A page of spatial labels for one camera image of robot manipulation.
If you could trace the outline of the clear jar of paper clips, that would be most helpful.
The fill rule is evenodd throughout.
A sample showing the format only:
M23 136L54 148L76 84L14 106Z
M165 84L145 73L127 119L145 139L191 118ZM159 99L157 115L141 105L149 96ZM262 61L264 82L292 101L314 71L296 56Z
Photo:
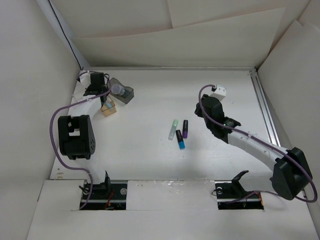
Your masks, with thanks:
M122 96L125 94L125 87L121 84L118 84L118 83L114 83L112 86L111 86L111 93L114 94L114 95L117 95L117 96Z

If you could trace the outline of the black purple highlighter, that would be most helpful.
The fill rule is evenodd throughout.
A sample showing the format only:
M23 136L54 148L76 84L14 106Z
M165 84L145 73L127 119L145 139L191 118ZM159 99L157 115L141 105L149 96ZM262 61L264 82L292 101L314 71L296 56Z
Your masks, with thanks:
M182 126L182 137L186 139L188 137L188 131L189 131L189 121L185 119L183 121L183 126Z

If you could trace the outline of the green clear highlighter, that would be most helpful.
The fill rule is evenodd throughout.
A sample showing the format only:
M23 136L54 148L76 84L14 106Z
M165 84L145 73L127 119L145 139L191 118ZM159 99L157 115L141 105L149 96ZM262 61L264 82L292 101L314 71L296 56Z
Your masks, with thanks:
M169 131L168 140L172 141L174 138L174 135L176 134L177 126L179 121L177 119L174 119Z

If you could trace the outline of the black blue highlighter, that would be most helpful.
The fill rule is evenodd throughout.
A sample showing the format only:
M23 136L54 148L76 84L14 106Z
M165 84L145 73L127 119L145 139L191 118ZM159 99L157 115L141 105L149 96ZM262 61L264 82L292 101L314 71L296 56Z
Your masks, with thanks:
M179 149L180 150L185 149L185 143L184 143L184 139L183 139L181 131L178 129L175 131L175 134L176 134Z

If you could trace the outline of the blue clear highlighter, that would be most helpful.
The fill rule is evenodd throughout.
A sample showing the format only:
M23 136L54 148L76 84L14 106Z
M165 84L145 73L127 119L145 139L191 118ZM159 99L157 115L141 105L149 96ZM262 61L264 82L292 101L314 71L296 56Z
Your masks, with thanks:
M112 104L111 102L109 102L109 101L106 101L106 102L105 102L105 106L106 106L106 109L107 109L108 111L113 111L113 109L114 109L113 104Z

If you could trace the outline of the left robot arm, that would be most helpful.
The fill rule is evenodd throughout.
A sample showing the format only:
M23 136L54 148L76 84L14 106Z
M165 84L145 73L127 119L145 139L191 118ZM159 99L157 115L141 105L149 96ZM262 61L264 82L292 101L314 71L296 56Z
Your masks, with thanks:
M98 166L94 153L98 144L93 117L105 106L110 93L110 76L98 71L81 71L76 79L71 102L55 111L50 124L57 125L58 143L52 145L59 170L80 174L80 179L94 184L100 198L111 194L105 182L106 172Z

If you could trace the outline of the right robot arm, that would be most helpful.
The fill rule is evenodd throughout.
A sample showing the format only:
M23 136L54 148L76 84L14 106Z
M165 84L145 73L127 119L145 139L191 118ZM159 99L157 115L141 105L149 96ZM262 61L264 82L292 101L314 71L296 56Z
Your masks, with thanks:
M307 202L313 203L318 199L302 150L279 147L242 130L240 122L225 116L222 103L216 97L199 95L195 114L204 119L206 127L217 139L245 151L266 165L272 171L270 181L278 196L293 200L307 185L311 185L313 199Z

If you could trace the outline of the clear plastic container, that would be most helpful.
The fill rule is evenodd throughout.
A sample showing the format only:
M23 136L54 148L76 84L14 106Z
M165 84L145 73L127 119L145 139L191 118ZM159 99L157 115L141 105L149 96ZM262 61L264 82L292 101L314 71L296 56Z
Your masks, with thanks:
M73 93L72 97L71 97L71 103L73 104L73 103L77 103L79 101L82 101L83 94L84 94L83 91L78 91L78 92Z

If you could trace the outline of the orange plastic container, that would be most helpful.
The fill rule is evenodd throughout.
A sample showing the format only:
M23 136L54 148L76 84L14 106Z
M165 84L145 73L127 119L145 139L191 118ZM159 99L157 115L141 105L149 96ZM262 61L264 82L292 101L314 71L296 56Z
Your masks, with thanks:
M107 97L105 103L102 105L100 111L105 117L108 117L117 112L116 105L114 101Z

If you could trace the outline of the dark grey plastic container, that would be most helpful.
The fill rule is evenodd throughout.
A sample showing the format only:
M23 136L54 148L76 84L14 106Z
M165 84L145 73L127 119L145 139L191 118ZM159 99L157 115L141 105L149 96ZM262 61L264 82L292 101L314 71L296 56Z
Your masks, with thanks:
M114 95L114 94L112 94L112 92L111 92L111 86L113 85L113 84L120 84L120 85L122 85L122 86L124 86L119 80L117 80L116 78L111 78L110 80L109 80L109 82L108 82L108 87L109 87L109 89L110 89L110 94L112 95L112 96L114 96L116 99L118 99L119 101L121 101L122 103L124 103L124 104L128 104L132 99L133 99L133 97L134 97L134 89L132 88L132 87L129 87L129 86L124 86L125 87L125 93L124 93L124 95L122 95L122 96L119 96L119 95Z

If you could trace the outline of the aluminium rail right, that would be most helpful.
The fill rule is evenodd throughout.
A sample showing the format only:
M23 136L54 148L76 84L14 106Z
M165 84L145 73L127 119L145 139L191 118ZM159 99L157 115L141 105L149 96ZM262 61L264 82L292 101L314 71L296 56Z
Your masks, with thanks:
M278 137L278 133L277 133L257 70L255 68L250 70L249 76L251 78L253 88L255 90L255 94L256 94L256 98L257 98L260 110L262 112L262 118L266 128L268 140L272 144L280 146L281 143Z

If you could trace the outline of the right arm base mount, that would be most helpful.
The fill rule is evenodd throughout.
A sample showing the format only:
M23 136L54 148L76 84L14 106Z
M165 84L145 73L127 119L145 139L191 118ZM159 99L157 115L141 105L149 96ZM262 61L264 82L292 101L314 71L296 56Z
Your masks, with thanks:
M247 174L243 170L231 180L215 180L211 195L216 197L218 210L264 210L260 193L246 191L240 179Z

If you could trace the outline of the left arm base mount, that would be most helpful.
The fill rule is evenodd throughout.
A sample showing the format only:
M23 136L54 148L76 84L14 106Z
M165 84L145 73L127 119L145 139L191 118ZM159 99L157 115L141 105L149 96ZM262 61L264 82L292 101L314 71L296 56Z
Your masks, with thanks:
M127 205L127 180L111 180L105 173L104 182L94 184L90 193L91 184L79 186L82 196L79 204L80 210L90 211L124 211Z

